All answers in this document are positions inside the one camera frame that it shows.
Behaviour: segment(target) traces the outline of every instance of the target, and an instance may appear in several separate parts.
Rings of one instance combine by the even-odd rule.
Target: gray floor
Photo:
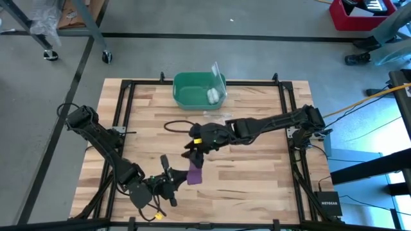
[[[27,1],[16,2],[25,11],[30,9]],[[336,31],[327,9],[328,4],[314,0],[111,1],[101,29],[134,33],[367,36]],[[4,29],[19,28],[6,13],[0,13],[0,18]],[[15,223],[56,121],[55,109],[64,100],[86,41],[62,38],[63,46],[57,48],[61,60],[53,63],[41,59],[42,50],[30,37],[0,36],[0,121],[4,137],[0,145],[6,147],[0,155],[0,225]],[[409,64],[400,60],[381,67],[347,67],[342,62],[344,55],[359,51],[344,43],[108,38],[107,44],[114,54],[113,63],[102,63],[100,48],[93,47],[75,103],[95,107],[105,78],[158,78],[161,71],[172,77],[183,71],[208,71],[217,61],[221,72],[232,79],[267,80],[279,73],[281,80],[308,80],[315,105],[327,114],[362,99],[366,88],[384,87],[389,71]],[[345,141],[398,115],[395,102],[382,99],[336,123],[332,146],[375,151],[362,141]],[[85,147],[79,136],[62,132],[30,222],[67,218]],[[348,211],[345,219],[350,223],[391,226],[368,219],[370,211],[361,206],[348,205],[344,211]]]

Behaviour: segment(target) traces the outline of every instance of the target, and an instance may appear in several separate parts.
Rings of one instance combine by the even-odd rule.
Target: red bin
[[[387,6],[388,15],[396,11],[391,0],[383,0]],[[335,29],[339,31],[371,31],[388,16],[351,17],[348,16],[342,5],[342,0],[334,0],[329,7],[329,12],[334,21]]]

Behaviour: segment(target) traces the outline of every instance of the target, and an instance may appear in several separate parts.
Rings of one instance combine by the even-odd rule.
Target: purple cloth
[[[188,185],[201,184],[203,182],[202,169],[197,168],[191,161],[189,162],[190,162],[190,167],[188,169],[188,174],[187,174],[187,184]]]

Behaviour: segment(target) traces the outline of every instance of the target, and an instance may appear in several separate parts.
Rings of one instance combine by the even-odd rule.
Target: butcher block tabletop
[[[122,79],[106,79],[98,103],[100,124],[112,126]],[[307,81],[293,81],[297,108],[312,105]],[[291,111],[286,92],[288,111]],[[172,120],[188,120],[194,123],[224,123],[224,120],[241,117],[264,117],[282,114],[278,87],[273,86],[227,86],[228,97],[219,115],[204,115],[203,111],[181,110],[172,96],[171,85],[136,85],[123,157],[140,165],[147,176],[162,173],[160,156],[166,154],[170,167],[187,170],[189,160],[182,158],[184,146],[191,141],[186,133],[167,132],[163,125]],[[125,92],[122,114],[125,111],[128,90]],[[171,124],[170,128],[188,130],[189,124]],[[321,142],[313,144],[323,148]],[[329,176],[325,155],[317,148],[307,150],[307,161],[313,190],[318,190],[318,181]],[[89,148],[84,157],[78,180],[71,217],[76,216],[89,203],[98,190],[104,159]],[[328,178],[321,181],[325,191],[332,191]],[[310,219],[308,199],[302,191],[306,219]],[[178,223],[272,223],[299,224],[297,204],[287,149],[285,129],[261,134],[249,146],[226,146],[205,155],[202,184],[188,185],[184,182],[175,193],[178,206],[171,207],[169,201],[161,199],[161,208],[167,216],[152,222]],[[105,215],[108,193],[103,199]],[[147,218],[156,211],[143,209]],[[143,221],[127,196],[116,192],[112,221],[128,221],[136,217]]]

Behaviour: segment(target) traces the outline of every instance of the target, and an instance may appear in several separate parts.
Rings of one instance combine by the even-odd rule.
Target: green plastic container
[[[211,105],[207,91],[215,88],[220,100]],[[223,104],[227,94],[225,91],[225,76],[218,73],[180,73],[174,77],[173,97],[183,110],[217,110]]]

